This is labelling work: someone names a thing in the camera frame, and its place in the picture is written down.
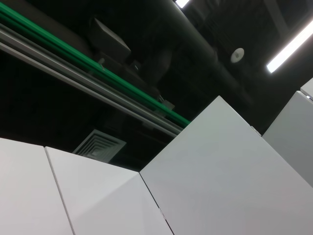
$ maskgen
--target round ceiling fixture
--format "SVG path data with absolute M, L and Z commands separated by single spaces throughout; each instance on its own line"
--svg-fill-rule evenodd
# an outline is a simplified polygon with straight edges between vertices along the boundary
M 242 48 L 238 48 L 237 50 L 234 51 L 234 53 L 230 57 L 230 61 L 232 63 L 238 63 L 239 61 L 242 60 L 244 57 L 245 50 Z

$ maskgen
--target white partition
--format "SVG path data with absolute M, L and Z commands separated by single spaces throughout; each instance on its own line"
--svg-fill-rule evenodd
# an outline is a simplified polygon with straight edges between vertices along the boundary
M 0 234 L 73 235 L 42 146 L 0 139 Z
M 263 138 L 313 186 L 313 101 L 296 92 Z
M 138 172 L 46 151 L 75 235 L 172 235 Z
M 175 235 L 313 234 L 313 188 L 220 97 L 141 175 Z
M 308 95 L 310 98 L 313 98 L 313 78 L 308 81 L 303 87 L 301 87 L 303 94 Z

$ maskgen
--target duct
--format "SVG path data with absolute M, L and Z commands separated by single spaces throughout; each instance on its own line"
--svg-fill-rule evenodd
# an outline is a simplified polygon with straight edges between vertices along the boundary
M 251 97 L 243 90 L 226 68 L 219 63 L 214 49 L 172 0 L 150 0 L 149 5 L 158 11 L 160 17 L 189 45 L 199 59 L 204 61 L 212 69 L 221 82 L 233 91 L 245 104 L 252 104 Z

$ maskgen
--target square air diffuser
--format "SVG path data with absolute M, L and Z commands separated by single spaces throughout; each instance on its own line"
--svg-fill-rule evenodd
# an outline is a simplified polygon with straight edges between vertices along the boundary
M 73 153 L 108 163 L 125 144 L 126 142 L 115 137 L 93 130 Z

